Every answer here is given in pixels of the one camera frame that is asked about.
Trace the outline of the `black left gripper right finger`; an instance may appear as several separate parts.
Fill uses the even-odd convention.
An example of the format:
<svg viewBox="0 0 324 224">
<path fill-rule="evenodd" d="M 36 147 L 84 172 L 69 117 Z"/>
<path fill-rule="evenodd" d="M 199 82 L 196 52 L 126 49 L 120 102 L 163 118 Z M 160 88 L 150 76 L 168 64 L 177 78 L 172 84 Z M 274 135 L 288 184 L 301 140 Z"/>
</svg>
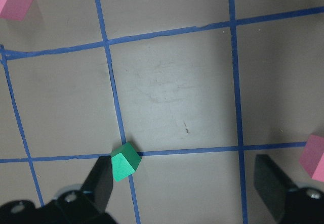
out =
<svg viewBox="0 0 324 224">
<path fill-rule="evenodd" d="M 255 157 L 254 187 L 275 221 L 282 221 L 285 216 L 288 193 L 298 190 L 291 178 L 267 154 Z"/>
</svg>

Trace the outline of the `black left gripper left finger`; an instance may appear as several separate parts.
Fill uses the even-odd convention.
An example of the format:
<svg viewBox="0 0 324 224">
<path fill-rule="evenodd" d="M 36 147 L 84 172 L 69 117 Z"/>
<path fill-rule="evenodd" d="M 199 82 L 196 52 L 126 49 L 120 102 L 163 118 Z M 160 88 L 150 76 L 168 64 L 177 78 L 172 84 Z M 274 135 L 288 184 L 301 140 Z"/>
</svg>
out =
<svg viewBox="0 0 324 224">
<path fill-rule="evenodd" d="M 80 191 L 94 204 L 99 212 L 105 212 L 113 190 L 112 163 L 110 156 L 100 156 Z"/>
</svg>

